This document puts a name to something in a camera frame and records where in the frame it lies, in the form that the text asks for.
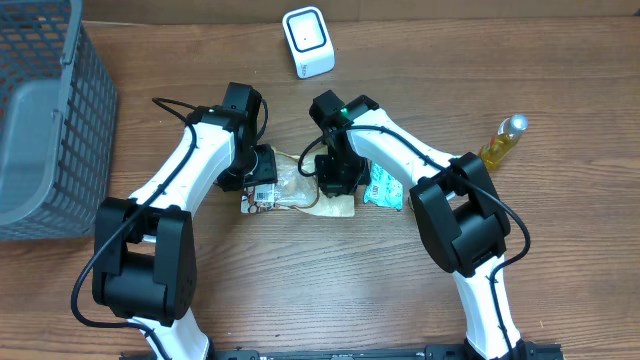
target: white device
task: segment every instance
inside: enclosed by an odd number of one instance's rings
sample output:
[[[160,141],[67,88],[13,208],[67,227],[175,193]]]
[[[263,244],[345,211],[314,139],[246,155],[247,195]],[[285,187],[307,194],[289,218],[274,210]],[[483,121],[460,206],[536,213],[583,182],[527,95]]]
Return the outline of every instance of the white device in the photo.
[[[286,13],[282,27],[299,78],[306,79],[333,69],[336,64],[333,44],[317,7],[307,6]]]

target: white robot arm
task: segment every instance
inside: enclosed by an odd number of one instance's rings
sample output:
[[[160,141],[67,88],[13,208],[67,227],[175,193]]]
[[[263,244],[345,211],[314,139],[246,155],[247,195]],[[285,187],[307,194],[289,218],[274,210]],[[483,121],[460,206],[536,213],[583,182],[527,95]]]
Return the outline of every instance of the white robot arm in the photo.
[[[352,124],[356,127],[381,126],[394,131],[442,167],[448,167],[449,160],[453,158],[451,154],[435,150],[401,129],[383,109],[369,110],[353,120]],[[431,178],[440,172],[439,169],[425,164],[407,146],[387,133],[375,130],[354,130],[347,132],[347,136],[356,154],[380,165],[407,189],[418,185],[421,178]],[[453,279],[467,318],[467,340],[484,359],[500,358],[508,352],[504,336],[498,326],[490,283],[487,280],[491,271],[502,262],[504,262],[504,255],[493,256],[476,268],[475,275],[471,277],[465,277],[458,271],[453,272]],[[502,270],[498,272],[496,281],[502,319],[507,327],[511,346],[515,348],[520,340],[520,332],[511,319]]]
[[[504,212],[496,212],[489,216],[487,216],[489,213],[472,214],[471,208],[475,205],[461,207],[460,211],[456,209],[452,212],[444,199],[445,197],[453,198],[455,189],[442,185],[444,183],[450,185],[450,181],[441,181],[441,186],[434,185],[435,183],[419,186],[425,179],[437,177],[442,169],[450,168],[452,160],[456,159],[460,163],[468,164],[472,161],[472,156],[457,159],[458,157],[429,147],[397,126],[377,103],[366,96],[361,96],[345,105],[333,92],[328,91],[314,99],[309,113],[325,132],[325,141],[329,145],[329,155],[316,159],[317,176],[323,190],[349,189],[352,192],[357,184],[362,184],[361,180],[356,180],[360,181],[358,183],[350,182],[354,178],[362,177],[355,170],[367,171],[366,165],[363,166],[358,157],[377,163],[400,181],[405,188],[411,188],[412,192],[419,187],[423,188],[416,197],[412,196],[414,207],[418,207],[416,218],[421,237],[436,263],[453,275],[467,318],[468,344],[483,359],[500,359],[507,355],[509,348],[499,326],[488,280],[496,266],[504,262],[504,236],[505,232],[508,234],[509,231]],[[433,165],[425,163],[418,152],[429,157]],[[477,161],[472,162],[476,168],[478,168]],[[484,166],[481,167],[482,169],[478,169],[480,174],[478,176],[484,182],[488,181],[485,190],[495,193],[486,169]],[[351,172],[336,171],[336,169],[350,169]],[[352,178],[336,175],[345,172],[350,173]],[[347,184],[339,187],[332,182]],[[470,199],[477,200],[474,195],[470,195]],[[450,225],[450,229],[445,228],[443,224]],[[487,238],[491,236],[495,236],[496,239]],[[478,246],[474,242],[486,242],[488,245]],[[497,272],[495,279],[502,321],[506,327],[511,348],[516,348],[520,341],[520,333],[511,318],[502,270]]]
[[[276,182],[275,156],[269,145],[256,144],[266,126],[266,103],[251,86],[230,83],[220,106],[161,100],[193,112],[185,118],[159,104],[188,124],[182,141],[129,199],[107,198],[100,205],[95,249],[102,256],[93,266],[93,297],[130,327],[152,332],[147,341],[158,359],[204,360],[213,344],[190,309],[197,280],[192,217],[215,181],[224,191]],[[258,133],[261,103],[265,125]],[[139,215],[132,221],[131,214]],[[115,229],[125,222],[132,223],[130,230],[119,235]],[[128,251],[127,243],[143,240],[155,243],[155,255]]]

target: wooden table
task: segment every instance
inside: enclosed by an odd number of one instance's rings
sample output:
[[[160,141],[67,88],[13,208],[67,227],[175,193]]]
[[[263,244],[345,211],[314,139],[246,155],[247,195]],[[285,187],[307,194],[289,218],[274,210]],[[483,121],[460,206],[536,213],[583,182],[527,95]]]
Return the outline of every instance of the wooden table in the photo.
[[[227,83],[269,102],[264,141],[300,153],[327,89],[375,99],[403,128],[451,153],[476,151],[516,112],[531,128],[493,174],[526,221],[530,254],[506,273],[527,340],[568,359],[640,357],[640,21],[516,19],[330,24],[337,65],[300,81],[279,24],[97,27],[120,91],[111,195],[127,197],[167,159],[182,125],[153,96],[218,104]],[[422,347],[460,342],[449,274],[420,243],[412,212],[363,205],[355,218],[240,215],[212,189],[195,217],[193,309],[219,349]],[[513,230],[509,255],[520,251]],[[144,351],[133,330],[80,325],[69,294],[91,239],[0,244],[0,358],[115,359]],[[81,294],[90,318],[115,320]]]

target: black cable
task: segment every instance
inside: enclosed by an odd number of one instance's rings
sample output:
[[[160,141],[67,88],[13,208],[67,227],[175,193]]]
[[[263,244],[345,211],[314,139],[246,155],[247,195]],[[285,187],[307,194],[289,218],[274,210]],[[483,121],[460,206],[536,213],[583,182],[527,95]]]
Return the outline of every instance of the black cable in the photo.
[[[267,121],[269,120],[269,108],[267,107],[267,100],[264,98],[262,98],[262,106],[264,107],[264,122],[262,123],[262,128],[256,135],[256,143],[260,140],[262,135],[264,135],[265,130],[267,130]]]
[[[419,158],[424,160],[425,165],[427,165],[427,164],[431,165],[431,166],[435,167],[436,169],[438,169],[440,171],[445,170],[444,166],[436,163],[429,156],[423,154],[418,148],[416,148],[411,142],[409,142],[409,140],[405,139],[403,136],[401,136],[400,134],[396,133],[395,131],[387,129],[387,128],[382,127],[382,126],[355,125],[355,126],[351,126],[351,127],[343,127],[343,128],[337,129],[337,130],[326,132],[322,136],[320,136],[317,139],[315,139],[314,141],[312,141],[311,144],[309,144],[309,146],[307,146],[307,148],[304,149],[302,154],[300,154],[300,158],[298,159],[298,172],[300,173],[300,175],[305,176],[305,177],[311,177],[311,176],[317,175],[317,171],[314,171],[313,173],[305,173],[305,172],[302,171],[302,162],[304,160],[304,157],[307,155],[307,153],[309,151],[311,151],[311,149],[314,146],[316,146],[318,143],[320,143],[321,141],[323,141],[324,139],[326,139],[326,138],[328,138],[330,136],[341,134],[341,133],[345,133],[345,132],[350,131],[350,130],[376,130],[376,131],[380,131],[380,132],[389,134],[389,135],[393,136],[394,138],[396,138],[401,143],[403,143],[407,148],[409,148],[409,150],[411,150],[413,153],[415,153]],[[516,256],[514,256],[514,257],[504,261],[503,263],[497,265],[493,269],[493,271],[491,272],[491,274],[489,276],[489,282],[490,282],[490,286],[491,286],[491,296],[493,298],[493,304],[494,304],[494,307],[495,307],[495,310],[496,310],[496,315],[497,315],[497,318],[498,318],[498,326],[500,326],[500,330],[502,331],[502,335],[504,336],[505,342],[507,344],[508,354],[510,354],[510,357],[513,357],[515,355],[515,353],[513,351],[513,347],[511,346],[511,341],[509,341],[509,336],[507,334],[507,328],[504,325],[504,320],[502,319],[502,313],[500,312],[500,304],[498,303],[498,294],[496,292],[496,285],[495,285],[496,282],[495,282],[495,280],[496,280],[496,274],[498,273],[498,271],[500,271],[500,270],[504,269],[505,267],[515,263],[516,261],[522,259],[525,255],[527,255],[527,253],[529,252],[529,249],[531,248],[531,235],[529,234],[529,230],[527,229],[527,226],[524,224],[524,221],[522,221],[522,219],[518,216],[518,214],[516,214],[515,211],[513,211],[503,201],[501,201],[500,199],[496,198],[495,196],[489,194],[488,192],[484,191],[483,189],[481,189],[477,185],[473,184],[469,180],[463,178],[462,176],[454,176],[454,179],[456,179],[456,181],[461,182],[464,186],[467,187],[467,189],[473,189],[473,190],[477,191],[478,193],[482,194],[483,196],[487,197],[489,200],[494,202],[500,208],[502,208],[513,219],[513,221],[518,225],[518,227],[520,227],[520,230],[522,230],[522,234],[524,235],[524,248],[522,249],[522,251],[520,251],[520,253],[518,253]]]
[[[317,139],[313,140],[311,142],[311,144],[309,144],[309,146],[307,146],[303,151],[302,154],[300,154],[300,158],[298,159],[298,172],[300,173],[300,175],[304,176],[304,177],[312,177],[317,175],[317,171],[314,171],[312,173],[306,173],[304,171],[302,171],[302,162],[304,161],[304,157],[307,156],[307,154],[309,153],[309,151],[311,151],[311,149],[316,146],[317,144],[319,144],[321,141],[325,140],[326,138],[330,137],[330,136],[334,136],[334,135],[338,135],[341,133],[345,133],[349,130],[375,130],[375,131],[380,131],[382,133],[385,134],[389,134],[391,136],[393,136],[394,138],[396,138],[398,141],[400,141],[401,143],[403,143],[407,148],[409,148],[409,150],[413,151],[416,155],[418,155],[418,157],[420,159],[422,159],[425,163],[425,165],[431,165],[439,170],[443,170],[444,167],[442,167],[440,164],[438,164],[437,162],[435,162],[433,159],[431,159],[430,157],[428,157],[427,155],[423,154],[420,150],[418,150],[418,148],[416,148],[415,146],[413,146],[413,144],[405,139],[402,135],[398,134],[397,132],[387,129],[386,127],[383,126],[374,126],[374,125],[354,125],[351,127],[343,127],[337,130],[333,130],[333,131],[328,131],[324,134],[322,134],[322,136],[318,137]]]
[[[89,260],[89,262],[87,262],[87,265],[85,265],[84,269],[80,273],[80,276],[78,276],[78,279],[76,280],[76,283],[73,286],[73,290],[71,292],[71,312],[79,322],[89,327],[107,328],[107,329],[133,328],[133,329],[142,330],[145,332],[146,336],[151,337],[151,340],[156,345],[156,348],[158,349],[160,356],[162,356],[164,359],[170,359],[169,355],[167,354],[164,347],[162,346],[162,343],[160,342],[160,339],[158,338],[158,336],[155,334],[153,329],[146,326],[145,324],[130,323],[130,322],[113,323],[113,322],[99,322],[99,321],[89,320],[86,317],[84,317],[82,313],[80,313],[80,309],[78,307],[78,295],[80,294],[80,288],[82,288],[82,284],[84,283],[85,279],[89,275],[89,272],[95,265],[98,258],[100,258],[100,256],[105,252],[105,250],[109,247],[109,245],[113,241],[115,241],[115,239],[117,239],[120,236],[126,237],[126,234],[129,231],[131,231],[131,228],[133,227],[133,223],[135,222],[135,220],[137,220],[137,218],[140,217],[140,215],[144,212],[144,210],[148,208],[160,195],[162,195],[162,193],[164,193],[164,191],[167,189],[169,184],[171,184],[173,179],[175,179],[178,173],[180,173],[182,168],[187,164],[187,162],[189,161],[189,158],[193,154],[193,151],[196,149],[197,136],[196,136],[196,131],[193,128],[193,125],[191,125],[187,121],[187,118],[184,115],[180,114],[179,112],[175,111],[174,109],[170,108],[164,103],[180,105],[180,106],[188,107],[191,109],[195,109],[195,106],[182,103],[179,101],[163,99],[163,98],[153,98],[152,101],[156,105],[163,108],[164,110],[167,110],[171,114],[177,116],[180,120],[182,120],[186,124],[186,127],[191,132],[191,144],[189,145],[189,149],[187,150],[187,153],[185,154],[184,158],[182,158],[180,163],[171,172],[171,174],[169,174],[166,180],[158,186],[158,189],[149,197],[149,199],[147,199],[147,201],[145,201],[142,205],[138,206],[136,211],[134,211],[133,214],[131,214],[131,216],[129,216],[129,218],[125,220],[125,222],[123,222],[122,225],[120,225],[120,227],[118,227],[118,229],[113,233],[113,235],[111,235],[109,240],[107,240],[104,243],[104,245],[102,245],[102,247],[98,249],[98,251],[96,251],[96,253]]]

